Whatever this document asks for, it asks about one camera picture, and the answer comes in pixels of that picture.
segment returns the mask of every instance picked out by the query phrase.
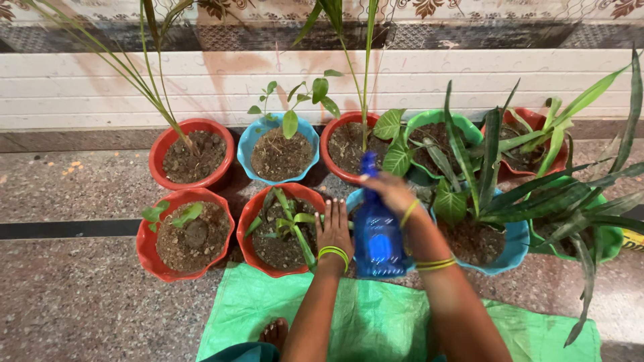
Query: green bangle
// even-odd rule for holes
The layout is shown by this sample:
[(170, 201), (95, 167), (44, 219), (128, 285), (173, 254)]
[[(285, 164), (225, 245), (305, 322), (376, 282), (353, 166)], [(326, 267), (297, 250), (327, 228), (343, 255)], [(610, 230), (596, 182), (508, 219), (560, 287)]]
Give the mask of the green bangle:
[(332, 252), (332, 253), (340, 255), (340, 257), (342, 257), (342, 260), (345, 261), (345, 272), (347, 270), (349, 270), (349, 257), (346, 255), (344, 250), (338, 248), (337, 246), (325, 246), (325, 247), (323, 247), (322, 249), (320, 249), (319, 253), (317, 254), (317, 259), (320, 260), (320, 257), (322, 257), (322, 255), (324, 255), (324, 254), (326, 254), (328, 252)]

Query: green plant pot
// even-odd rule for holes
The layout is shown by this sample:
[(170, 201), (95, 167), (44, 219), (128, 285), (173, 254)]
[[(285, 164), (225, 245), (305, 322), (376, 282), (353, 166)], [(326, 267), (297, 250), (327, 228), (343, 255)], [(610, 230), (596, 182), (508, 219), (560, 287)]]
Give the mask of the green plant pot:
[[(565, 186), (567, 184), (570, 184), (573, 180), (574, 179), (572, 177), (563, 176), (556, 179), (555, 181), (552, 181), (546, 186), (551, 186), (551, 187)], [(605, 204), (606, 202), (607, 202), (606, 198), (602, 195), (599, 195), (586, 208)], [(530, 228), (530, 245), (534, 245), (535, 242), (544, 242), (545, 239), (543, 239), (533, 229), (532, 220), (528, 220), (527, 224)], [(624, 233), (622, 232), (621, 228), (614, 227), (614, 226), (600, 226), (600, 231), (601, 231), (601, 235), (603, 236), (603, 242), (604, 242), (604, 249), (602, 253), (603, 255), (601, 257), (601, 262), (603, 263), (603, 262), (612, 260), (614, 257), (617, 256), (617, 254), (620, 253), (621, 243), (624, 239)], [(594, 248), (590, 248), (589, 251), (591, 255), (594, 256)], [(577, 258), (575, 257), (568, 256), (565, 254), (560, 254), (559, 252), (557, 252), (557, 250), (555, 250), (552, 244), (542, 245), (539, 247), (530, 246), (528, 248), (528, 252), (555, 255), (558, 258), (566, 259), (566, 260), (577, 260)]]
[[(425, 126), (430, 123), (445, 122), (443, 114), (444, 110), (429, 110), (414, 116), (414, 118), (410, 119), (409, 122), (407, 122), (407, 127), (404, 130), (405, 142), (407, 142), (409, 135), (411, 135), (416, 128)], [(472, 122), (469, 121), (469, 119), (463, 117), (462, 115), (459, 115), (458, 113), (452, 113), (451, 117), (454, 120), (456, 127), (460, 128), (463, 131), (465, 139), (468, 140), (468, 143), (476, 146), (483, 141), (483, 134), (478, 130), (476, 126), (474, 126), (474, 124), (472, 124)], [(427, 173), (427, 175), (434, 179), (438, 180), (440, 178), (443, 178), (443, 176), (434, 175), (423, 165), (416, 163), (416, 161), (414, 161), (413, 159), (412, 164), (415, 167), (423, 170), (425, 173)]]

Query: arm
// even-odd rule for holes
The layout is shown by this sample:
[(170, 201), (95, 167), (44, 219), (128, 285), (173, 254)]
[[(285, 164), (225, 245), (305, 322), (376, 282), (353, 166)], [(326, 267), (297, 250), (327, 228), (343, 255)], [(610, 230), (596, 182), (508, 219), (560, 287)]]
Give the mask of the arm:
[[(327, 200), (325, 228), (316, 213), (317, 249), (337, 246), (353, 258), (354, 247), (349, 238), (344, 200)], [(328, 337), (337, 286), (345, 272), (345, 261), (340, 255), (328, 252), (319, 259), (317, 271), (299, 306), (286, 338), (280, 361), (320, 361), (327, 359)]]
[[(363, 184), (402, 216), (415, 200), (401, 178), (380, 173)], [(451, 258), (450, 247), (427, 212), (417, 205), (406, 225), (414, 258), (436, 262)], [(452, 265), (419, 272), (430, 303), (433, 328), (448, 361), (512, 361), (506, 344), (463, 271)]]

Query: bangle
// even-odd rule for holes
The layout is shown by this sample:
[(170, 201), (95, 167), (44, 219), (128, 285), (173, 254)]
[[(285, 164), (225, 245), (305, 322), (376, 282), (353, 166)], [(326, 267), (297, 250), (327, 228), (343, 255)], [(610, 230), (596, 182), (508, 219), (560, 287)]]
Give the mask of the bangle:
[(418, 271), (434, 271), (437, 269), (442, 269), (456, 264), (456, 259), (451, 257), (445, 260), (439, 260), (437, 262), (417, 262), (416, 270)]
[(338, 248), (337, 246), (325, 246), (325, 247), (323, 247), (322, 249), (320, 249), (319, 253), (317, 254), (317, 259), (320, 260), (320, 257), (322, 257), (322, 255), (324, 255), (324, 254), (326, 254), (328, 252), (332, 252), (332, 253), (340, 255), (340, 257), (342, 257), (342, 260), (345, 261), (345, 272), (349, 269), (349, 257), (346, 255), (344, 250)]
[(418, 199), (414, 200), (412, 204), (409, 206), (409, 208), (407, 208), (407, 211), (404, 212), (404, 216), (401, 219), (401, 224), (400, 224), (401, 227), (404, 227), (405, 223), (407, 222), (407, 219), (409, 219), (409, 216), (412, 215), (412, 211), (414, 207), (416, 207), (416, 205), (418, 205), (419, 202), (420, 200)]

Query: hand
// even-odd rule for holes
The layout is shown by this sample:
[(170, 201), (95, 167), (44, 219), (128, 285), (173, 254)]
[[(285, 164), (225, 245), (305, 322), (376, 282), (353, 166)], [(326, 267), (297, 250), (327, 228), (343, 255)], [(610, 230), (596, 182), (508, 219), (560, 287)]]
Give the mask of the hand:
[(380, 195), (383, 202), (399, 218), (403, 217), (416, 197), (409, 191), (405, 181), (398, 176), (381, 171), (378, 177), (360, 176), (362, 186), (372, 189)]
[[(335, 246), (345, 251), (349, 261), (354, 257), (354, 245), (349, 237), (348, 219), (346, 217), (346, 202), (342, 199), (338, 202), (335, 198), (333, 202), (327, 200), (324, 212), (324, 228), (320, 220), (320, 214), (316, 213), (316, 231), (317, 231), (317, 249), (320, 250), (325, 246)], [(336, 257), (341, 260), (340, 255), (328, 252), (322, 255), (324, 258)], [(342, 261), (342, 270), (345, 268), (345, 262)]]

